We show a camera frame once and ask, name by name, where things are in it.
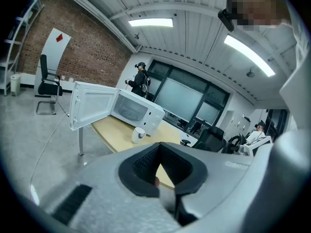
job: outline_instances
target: fluorescent light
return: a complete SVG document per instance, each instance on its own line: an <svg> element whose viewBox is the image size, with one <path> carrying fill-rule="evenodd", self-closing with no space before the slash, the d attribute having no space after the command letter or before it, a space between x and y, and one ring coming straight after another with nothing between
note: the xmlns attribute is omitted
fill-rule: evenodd
<svg viewBox="0 0 311 233"><path fill-rule="evenodd" d="M136 26L165 26L172 27L173 20L171 18L149 18L129 21L132 27Z"/></svg>
<svg viewBox="0 0 311 233"><path fill-rule="evenodd" d="M248 57L251 61L253 61L263 72L268 76L275 75L273 70L268 66L268 64L261 59L258 54L256 54L253 50L251 50L248 46L243 44L241 41L238 41L237 39L233 38L230 35L227 35L225 39L225 43L229 46L235 48L237 51L240 51L242 54L244 54L246 57Z"/></svg>

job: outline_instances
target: red brick wall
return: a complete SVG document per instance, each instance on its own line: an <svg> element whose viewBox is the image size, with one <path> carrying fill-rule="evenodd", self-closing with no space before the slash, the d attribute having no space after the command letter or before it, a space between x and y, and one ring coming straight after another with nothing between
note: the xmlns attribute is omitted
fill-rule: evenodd
<svg viewBox="0 0 311 233"><path fill-rule="evenodd" d="M116 86L130 51L101 22L72 0L41 0L44 8L24 42L20 72L35 74L43 46L53 28L71 36L57 73L65 80Z"/></svg>

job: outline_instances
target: person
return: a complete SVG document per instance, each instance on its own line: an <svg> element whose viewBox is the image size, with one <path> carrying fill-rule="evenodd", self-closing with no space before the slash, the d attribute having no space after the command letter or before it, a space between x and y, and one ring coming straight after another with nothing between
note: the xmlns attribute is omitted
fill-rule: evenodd
<svg viewBox="0 0 311 233"><path fill-rule="evenodd" d="M238 25L277 27L285 24L293 29L296 45L296 68L309 54L309 32L287 0L227 0L226 12Z"/></svg>
<svg viewBox="0 0 311 233"><path fill-rule="evenodd" d="M126 80L125 83L132 87L132 92L143 97L145 94L142 91L142 85L144 83L145 77L148 77L147 71L145 69L146 65L143 62L140 62L138 65L135 65L138 68L138 73L136 74L134 81Z"/></svg>
<svg viewBox="0 0 311 233"><path fill-rule="evenodd" d="M255 141L257 139L259 139L260 137L265 137L266 135L264 134L264 127L265 127L265 123L263 121L259 122L256 126L256 131L253 131L249 137L247 137L246 141L247 142L252 142Z"/></svg>

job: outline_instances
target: cup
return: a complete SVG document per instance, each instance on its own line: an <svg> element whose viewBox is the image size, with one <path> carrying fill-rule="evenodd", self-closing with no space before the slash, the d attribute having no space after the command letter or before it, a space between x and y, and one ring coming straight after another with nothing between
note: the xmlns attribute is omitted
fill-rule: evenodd
<svg viewBox="0 0 311 233"><path fill-rule="evenodd" d="M145 135L146 132L144 131L144 129L136 127L132 134L132 142L139 143L142 140L142 138L145 137Z"/></svg>

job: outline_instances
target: ceiling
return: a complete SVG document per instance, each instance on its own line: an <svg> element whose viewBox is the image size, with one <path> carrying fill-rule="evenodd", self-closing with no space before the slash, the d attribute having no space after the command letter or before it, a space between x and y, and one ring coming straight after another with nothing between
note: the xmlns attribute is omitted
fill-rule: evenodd
<svg viewBox="0 0 311 233"><path fill-rule="evenodd" d="M252 61L224 44L228 30L217 18L226 0L88 0L127 36L134 46L155 49L167 56L182 56L221 73L227 82L238 84L255 100L279 98L278 91L295 69L295 44L291 28L254 31L237 29L233 36L248 45L276 73L267 77ZM147 17L173 18L173 28L134 27L129 20ZM250 69L254 78L248 78Z"/></svg>

